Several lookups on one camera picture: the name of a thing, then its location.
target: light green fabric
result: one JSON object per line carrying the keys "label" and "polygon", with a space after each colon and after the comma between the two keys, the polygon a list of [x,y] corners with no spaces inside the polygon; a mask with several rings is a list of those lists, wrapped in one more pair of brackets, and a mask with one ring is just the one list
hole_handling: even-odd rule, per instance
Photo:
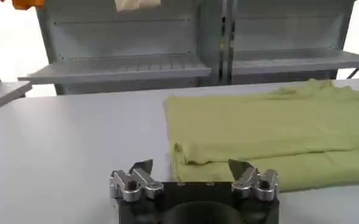
{"label": "light green fabric", "polygon": [[228,159],[278,171],[283,191],[359,181],[359,92],[311,80],[253,96],[170,97],[174,173],[232,181]]}

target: cloth fold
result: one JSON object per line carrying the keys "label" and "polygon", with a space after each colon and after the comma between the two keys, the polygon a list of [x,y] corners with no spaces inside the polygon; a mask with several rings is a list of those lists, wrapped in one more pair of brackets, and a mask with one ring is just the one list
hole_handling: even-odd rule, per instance
{"label": "cloth fold", "polygon": [[283,191],[359,181],[359,92],[311,80],[251,96],[166,101],[180,181],[232,181],[228,160],[275,169]]}

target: table surface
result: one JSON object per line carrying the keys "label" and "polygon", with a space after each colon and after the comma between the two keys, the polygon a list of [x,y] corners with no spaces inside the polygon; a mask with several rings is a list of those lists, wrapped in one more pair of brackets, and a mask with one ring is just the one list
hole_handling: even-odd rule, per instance
{"label": "table surface", "polygon": [[[359,90],[359,80],[335,81]],[[167,181],[170,95],[265,93],[300,83],[18,99],[0,108],[0,223],[117,223],[108,178],[154,159]],[[280,223],[359,222],[359,186],[280,196]]]}
{"label": "table surface", "polygon": [[29,82],[0,83],[0,107],[17,99],[32,89]]}

